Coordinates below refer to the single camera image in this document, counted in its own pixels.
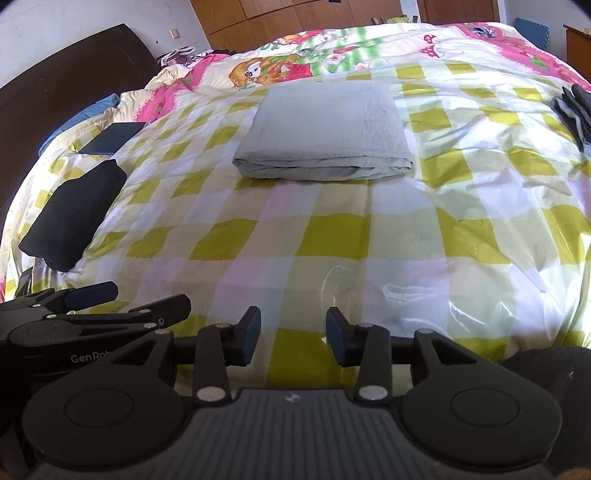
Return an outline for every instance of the folded gray sheet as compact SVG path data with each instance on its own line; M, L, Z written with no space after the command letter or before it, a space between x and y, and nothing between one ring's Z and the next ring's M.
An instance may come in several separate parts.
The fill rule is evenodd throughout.
M413 155L387 83L305 80L269 90L233 163L255 179L380 179Z

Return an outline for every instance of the wardrobe door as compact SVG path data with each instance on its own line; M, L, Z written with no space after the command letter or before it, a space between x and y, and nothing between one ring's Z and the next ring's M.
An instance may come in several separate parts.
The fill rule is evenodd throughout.
M388 19L402 16L399 0L349 0L349 6L358 27L373 25L372 17Z
M293 5L292 0L240 0L240 2L248 18Z
M499 21L497 0L418 0L423 22L444 25Z
M324 30L325 28L349 28L355 26L349 1L341 3L318 0L295 6L295 11L304 30Z
M298 20L294 7L282 8L251 18L249 23L259 45L305 30Z
M217 50L230 50L238 53L255 50L261 45L255 40L248 21L231 25L207 36L209 44Z
M191 0L206 34L246 20L239 0Z

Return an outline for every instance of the dark brown headboard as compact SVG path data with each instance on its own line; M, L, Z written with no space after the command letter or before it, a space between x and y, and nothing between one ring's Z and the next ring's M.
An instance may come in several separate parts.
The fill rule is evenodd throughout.
M54 53L0 89L0 230L47 137L111 93L143 88L158 71L150 51L121 24Z

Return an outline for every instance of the pillow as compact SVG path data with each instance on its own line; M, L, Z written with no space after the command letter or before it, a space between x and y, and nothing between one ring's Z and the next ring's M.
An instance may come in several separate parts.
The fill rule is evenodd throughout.
M117 106L118 103L119 103L119 95L117 95L116 93L113 93L113 94L109 95L108 97L103 98L102 100L99 100L98 102L94 103L93 105L86 107L81 112L75 114L65 124L63 124L55 132L53 132L47 140L45 140L45 142L43 143L43 145L39 149L39 156L41 157L41 154L49 146L51 141L55 137L57 137L59 134L61 134L62 132L65 132L69 128L72 128L73 126L83 122L84 120L86 120L88 118L105 113L105 110L107 110L108 108L110 108L112 106Z

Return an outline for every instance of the yellow and white checkered sheet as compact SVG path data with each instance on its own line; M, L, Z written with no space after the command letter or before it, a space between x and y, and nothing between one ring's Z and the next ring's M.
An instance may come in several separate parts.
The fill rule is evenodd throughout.
M462 61L404 50L430 30ZM235 382L250 385L351 382L354 372L339 368L326 344L330 306L393 335L429 327L492 359L588 346L591 166L549 107L566 84L511 64L456 27L367 31L391 53L385 65L301 81L388 82L417 155L412 174L242 178L232 156L272 86L225 83L244 58L271 53L231 57L117 153L127 183L67 274L28 258L18 242L59 184L104 160L76 153L96 128L40 159L15 199L24 213L9 217L2 238L7 298L35 262L36 290L113 280L120 293L110 311L187 294L193 310L173 327L178 335L236 322L257 305L263 327L253 363L230 368Z

